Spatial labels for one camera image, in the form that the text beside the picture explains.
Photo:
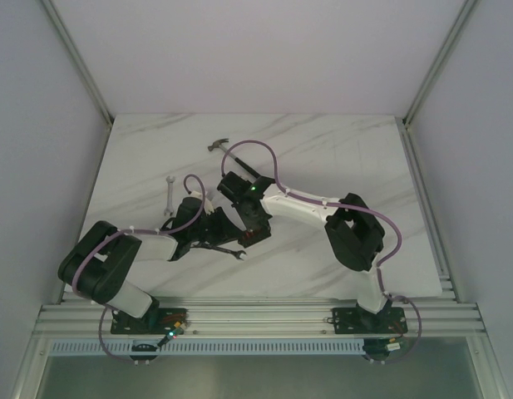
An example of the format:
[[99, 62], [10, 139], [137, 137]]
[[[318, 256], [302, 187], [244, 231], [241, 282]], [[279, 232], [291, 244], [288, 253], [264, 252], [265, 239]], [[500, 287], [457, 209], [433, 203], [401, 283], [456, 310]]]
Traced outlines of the black fuse box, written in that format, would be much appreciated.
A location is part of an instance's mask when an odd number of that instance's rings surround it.
[[243, 248], [248, 248], [268, 239], [270, 236], [271, 230], [269, 226], [264, 226], [253, 230], [245, 230], [239, 236], [238, 244], [240, 244]]

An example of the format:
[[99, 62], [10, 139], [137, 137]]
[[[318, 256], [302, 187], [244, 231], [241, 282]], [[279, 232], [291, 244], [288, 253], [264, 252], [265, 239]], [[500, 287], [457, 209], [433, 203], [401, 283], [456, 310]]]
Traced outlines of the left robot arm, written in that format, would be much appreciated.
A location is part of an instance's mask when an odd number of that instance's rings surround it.
[[57, 276], [77, 295], [126, 313], [134, 329], [150, 334], [159, 327], [160, 314], [155, 299], [126, 280], [131, 266], [175, 262], [192, 248], [220, 251], [242, 234], [222, 208], [188, 196], [158, 230], [122, 231], [107, 221], [96, 222], [62, 260]]

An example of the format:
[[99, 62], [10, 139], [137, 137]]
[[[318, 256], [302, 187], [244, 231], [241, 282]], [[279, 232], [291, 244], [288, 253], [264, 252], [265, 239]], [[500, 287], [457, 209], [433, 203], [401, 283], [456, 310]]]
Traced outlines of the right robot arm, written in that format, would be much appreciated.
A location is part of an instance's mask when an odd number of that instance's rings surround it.
[[356, 307], [339, 321], [357, 332], [380, 333], [391, 308], [378, 287], [373, 262], [383, 249], [385, 230], [376, 218], [355, 209], [331, 207], [324, 199], [298, 195], [279, 188], [275, 179], [245, 180], [234, 172], [224, 175], [218, 191], [231, 202], [243, 225], [239, 244], [245, 248], [269, 239], [270, 220], [287, 217], [323, 230], [336, 260], [353, 271]]

